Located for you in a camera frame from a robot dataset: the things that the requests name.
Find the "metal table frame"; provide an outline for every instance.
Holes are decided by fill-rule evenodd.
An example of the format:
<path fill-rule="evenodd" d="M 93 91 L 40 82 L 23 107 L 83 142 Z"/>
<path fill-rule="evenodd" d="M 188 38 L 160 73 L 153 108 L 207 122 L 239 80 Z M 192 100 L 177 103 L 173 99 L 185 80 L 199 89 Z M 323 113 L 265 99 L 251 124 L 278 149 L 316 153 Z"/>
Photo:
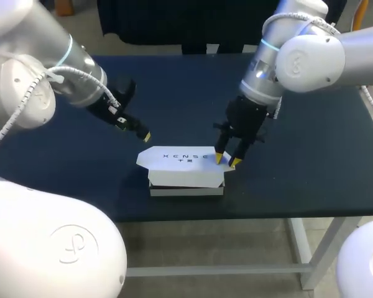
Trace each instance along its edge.
<path fill-rule="evenodd" d="M 296 264 L 129 268 L 127 277 L 299 273 L 302 289 L 313 290 L 326 274 L 344 241 L 355 230 L 361 218 L 335 217 L 313 255 L 303 220 L 287 219 L 287 228 L 292 236 L 298 262 Z"/>

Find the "cardboard box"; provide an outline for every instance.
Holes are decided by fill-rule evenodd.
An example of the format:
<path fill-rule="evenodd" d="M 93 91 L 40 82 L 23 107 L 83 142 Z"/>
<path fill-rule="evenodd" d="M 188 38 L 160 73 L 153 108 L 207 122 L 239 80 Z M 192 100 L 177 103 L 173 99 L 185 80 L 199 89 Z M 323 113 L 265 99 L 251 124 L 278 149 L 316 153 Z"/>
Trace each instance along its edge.
<path fill-rule="evenodd" d="M 147 168 L 151 196 L 218 196 L 224 193 L 224 172 L 231 158 L 216 164 L 214 147 L 155 146 L 138 155 Z"/>

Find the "box flap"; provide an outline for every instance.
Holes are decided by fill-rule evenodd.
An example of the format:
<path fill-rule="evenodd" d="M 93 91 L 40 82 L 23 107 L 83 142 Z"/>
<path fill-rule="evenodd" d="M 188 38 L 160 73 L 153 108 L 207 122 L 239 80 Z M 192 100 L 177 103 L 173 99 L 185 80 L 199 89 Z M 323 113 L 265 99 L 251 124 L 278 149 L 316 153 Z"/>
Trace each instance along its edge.
<path fill-rule="evenodd" d="M 231 157 L 224 153 L 216 164 L 214 147 L 151 147 L 138 155 L 137 164 L 149 169 L 154 186 L 219 187 Z"/>

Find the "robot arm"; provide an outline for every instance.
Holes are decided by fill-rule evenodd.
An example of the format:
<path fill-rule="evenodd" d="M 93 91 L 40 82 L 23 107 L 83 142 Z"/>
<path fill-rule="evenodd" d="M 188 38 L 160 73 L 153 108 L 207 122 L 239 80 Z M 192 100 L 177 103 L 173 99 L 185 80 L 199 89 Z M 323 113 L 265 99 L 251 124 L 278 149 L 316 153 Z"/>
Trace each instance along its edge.
<path fill-rule="evenodd" d="M 16 110 L 31 82 L 43 70 L 69 66 L 97 79 L 120 105 L 110 101 L 97 84 L 72 71 L 57 73 L 63 82 L 43 80 L 17 119 L 15 128 L 33 129 L 48 122 L 55 112 L 56 93 L 75 107 L 86 108 L 101 120 L 122 130 L 135 131 L 148 141 L 150 133 L 124 109 L 134 95 L 130 79 L 107 82 L 104 70 L 79 46 L 36 0 L 0 0 L 0 129 Z"/>
<path fill-rule="evenodd" d="M 282 86 L 298 93 L 331 86 L 373 86 L 373 27 L 290 39 L 277 56 L 276 76 Z"/>
<path fill-rule="evenodd" d="M 215 145 L 219 163 L 230 138 L 241 141 L 229 161 L 235 166 L 273 117 L 285 90 L 308 92 L 330 86 L 373 85 L 373 28 L 346 34 L 323 19 L 322 0 L 281 0 L 263 26 L 263 38 L 226 109 Z"/>
<path fill-rule="evenodd" d="M 117 298 L 126 268 L 100 210 L 0 178 L 0 298 Z"/>

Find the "dark blue tabletop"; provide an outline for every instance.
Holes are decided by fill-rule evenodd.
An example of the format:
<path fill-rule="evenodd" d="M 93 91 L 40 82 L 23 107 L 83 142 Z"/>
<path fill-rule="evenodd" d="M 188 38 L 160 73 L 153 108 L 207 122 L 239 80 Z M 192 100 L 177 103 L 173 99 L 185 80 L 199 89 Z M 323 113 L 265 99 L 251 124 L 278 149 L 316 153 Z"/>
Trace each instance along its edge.
<path fill-rule="evenodd" d="M 96 57 L 138 83 L 146 145 L 58 98 L 45 126 L 8 136 L 0 176 L 89 202 L 115 221 L 373 215 L 373 121 L 355 88 L 287 93 L 267 142 L 226 174 L 223 197 L 150 197 L 136 165 L 153 145 L 211 146 L 250 55 Z"/>

